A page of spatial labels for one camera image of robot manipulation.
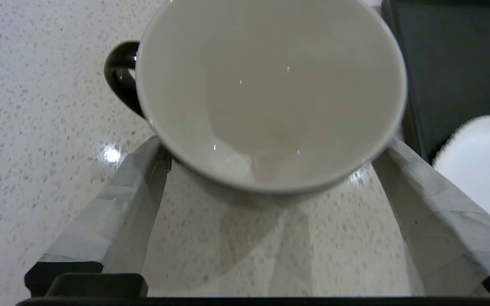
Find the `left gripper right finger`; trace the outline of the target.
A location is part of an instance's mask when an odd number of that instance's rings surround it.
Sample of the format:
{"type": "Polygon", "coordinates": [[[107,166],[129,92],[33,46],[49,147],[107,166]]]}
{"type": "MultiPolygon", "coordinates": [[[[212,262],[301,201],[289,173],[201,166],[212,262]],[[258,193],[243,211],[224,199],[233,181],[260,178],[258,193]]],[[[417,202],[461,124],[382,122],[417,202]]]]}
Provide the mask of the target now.
{"type": "Polygon", "coordinates": [[[372,165],[424,292],[490,296],[490,214],[398,139],[372,165]]]}

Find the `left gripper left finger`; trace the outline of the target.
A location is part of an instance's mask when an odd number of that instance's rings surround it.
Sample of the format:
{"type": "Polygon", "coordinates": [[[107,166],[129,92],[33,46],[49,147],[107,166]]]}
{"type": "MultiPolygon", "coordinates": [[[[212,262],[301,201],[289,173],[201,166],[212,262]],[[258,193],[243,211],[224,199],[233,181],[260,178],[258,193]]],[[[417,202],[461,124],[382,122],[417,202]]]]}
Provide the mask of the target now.
{"type": "Polygon", "coordinates": [[[161,205],[171,154],[156,137],[128,154],[106,186],[25,274],[45,296],[64,273],[140,273],[161,205]]]}

